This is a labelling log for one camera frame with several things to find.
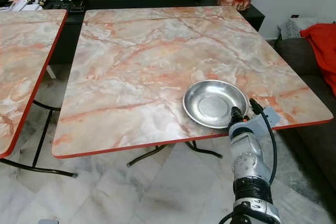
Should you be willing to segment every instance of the black metal table leg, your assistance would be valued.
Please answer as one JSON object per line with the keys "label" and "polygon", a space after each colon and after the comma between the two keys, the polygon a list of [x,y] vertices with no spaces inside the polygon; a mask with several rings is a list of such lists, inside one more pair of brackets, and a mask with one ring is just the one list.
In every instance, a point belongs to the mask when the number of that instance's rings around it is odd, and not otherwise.
{"label": "black metal table leg", "polygon": [[17,162],[13,162],[4,158],[0,158],[0,163],[4,163],[6,165],[14,166],[23,170],[30,170],[32,172],[38,172],[38,173],[53,173],[53,174],[59,174],[59,175],[64,175],[64,176],[69,176],[76,178],[77,174],[76,173],[69,173],[69,172],[64,172],[63,170],[54,170],[54,169],[44,169],[44,168],[38,168],[38,167],[32,167],[28,165],[23,165]]}
{"label": "black metal table leg", "polygon": [[196,152],[201,152],[201,153],[206,153],[206,154],[211,154],[211,155],[214,155],[218,158],[223,158],[223,156],[219,153],[216,153],[216,152],[213,152],[213,151],[208,151],[208,150],[204,150],[204,149],[199,149],[197,148],[197,145],[196,145],[196,142],[193,141],[193,145],[189,142],[185,142],[185,144],[190,148],[192,149],[193,151],[196,151]]}
{"label": "black metal table leg", "polygon": [[146,154],[143,154],[141,155],[140,157],[137,157],[135,159],[133,159],[131,162],[127,163],[127,167],[130,167],[132,165],[134,165],[136,162],[146,158],[146,157],[149,157],[157,152],[159,152],[160,150],[162,150],[163,148],[165,148],[167,145],[161,145],[161,146],[155,146],[155,150],[152,150],[150,152],[147,152]]}
{"label": "black metal table leg", "polygon": [[23,164],[20,164],[20,163],[14,162],[14,161],[10,161],[10,160],[4,159],[4,158],[0,158],[0,163],[6,164],[6,165],[10,165],[10,166],[14,166],[14,167],[17,167],[17,168],[20,168],[20,169],[24,169],[24,170],[30,170],[32,172],[52,173],[52,174],[59,174],[59,175],[64,175],[64,176],[69,176],[69,177],[76,178],[78,176],[76,173],[69,173],[69,172],[64,172],[63,170],[45,169],[45,168],[36,167],[36,164],[37,164],[37,161],[38,161],[38,157],[40,155],[40,151],[41,151],[44,139],[46,137],[46,133],[47,133],[47,130],[48,130],[48,126],[49,126],[49,123],[50,123],[50,119],[51,119],[52,113],[54,111],[60,111],[61,109],[60,108],[55,108],[55,107],[50,107],[50,106],[44,105],[44,104],[42,104],[40,102],[37,102],[35,100],[33,101],[33,103],[36,104],[37,106],[40,106],[40,107],[42,107],[44,109],[49,110],[48,118],[47,118],[47,121],[46,121],[46,123],[44,125],[42,136],[40,138],[40,142],[38,143],[38,147],[37,147],[37,150],[36,150],[36,153],[35,153],[35,156],[34,156],[33,165],[32,166],[23,165]]}

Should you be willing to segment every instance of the black cable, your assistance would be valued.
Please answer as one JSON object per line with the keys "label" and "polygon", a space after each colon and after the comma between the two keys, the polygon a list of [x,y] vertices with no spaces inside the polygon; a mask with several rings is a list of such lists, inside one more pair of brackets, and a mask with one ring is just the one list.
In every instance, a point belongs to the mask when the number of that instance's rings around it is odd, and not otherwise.
{"label": "black cable", "polygon": [[229,213],[227,216],[225,216],[220,222],[219,224],[224,224],[228,219],[233,217],[233,212]]}
{"label": "black cable", "polygon": [[275,173],[277,172],[277,164],[278,164],[278,153],[277,153],[277,143],[275,142],[275,137],[272,131],[271,126],[269,125],[268,119],[266,117],[266,115],[264,114],[264,109],[262,108],[262,106],[256,102],[256,100],[254,99],[250,99],[250,104],[252,106],[252,110],[256,113],[256,114],[261,114],[262,118],[264,119],[269,135],[271,137],[272,140],[272,146],[273,146],[273,168],[272,168],[272,173],[271,173],[271,178],[269,180],[269,183],[272,184],[273,180],[275,178]]}

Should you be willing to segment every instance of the gray sofa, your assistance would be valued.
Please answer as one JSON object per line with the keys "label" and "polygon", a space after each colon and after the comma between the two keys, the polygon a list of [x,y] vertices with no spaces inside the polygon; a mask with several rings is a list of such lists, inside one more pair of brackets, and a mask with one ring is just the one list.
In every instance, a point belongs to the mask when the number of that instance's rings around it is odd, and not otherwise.
{"label": "gray sofa", "polygon": [[[286,39],[277,43],[276,50],[336,116],[336,97],[320,73],[309,42],[302,38]],[[294,131],[336,190],[336,119],[326,124],[298,127]]]}

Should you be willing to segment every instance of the marble tabletop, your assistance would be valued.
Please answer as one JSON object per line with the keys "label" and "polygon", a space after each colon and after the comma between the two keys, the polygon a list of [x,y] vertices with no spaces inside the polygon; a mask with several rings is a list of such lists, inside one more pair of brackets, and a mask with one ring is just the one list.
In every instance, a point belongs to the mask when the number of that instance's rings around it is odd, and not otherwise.
{"label": "marble tabletop", "polygon": [[275,129],[333,118],[231,7],[90,10],[52,154],[67,158],[223,135],[183,110],[188,86],[206,79],[229,82],[272,106],[281,117]]}
{"label": "marble tabletop", "polygon": [[0,158],[14,149],[66,13],[0,13]]}

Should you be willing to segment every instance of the red cloth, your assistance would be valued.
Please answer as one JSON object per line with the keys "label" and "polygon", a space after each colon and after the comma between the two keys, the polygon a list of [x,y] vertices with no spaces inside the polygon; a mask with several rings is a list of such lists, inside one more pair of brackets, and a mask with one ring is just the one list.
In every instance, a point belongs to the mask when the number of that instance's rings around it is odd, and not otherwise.
{"label": "red cloth", "polygon": [[317,24],[301,31],[313,47],[324,80],[336,96],[336,24]]}

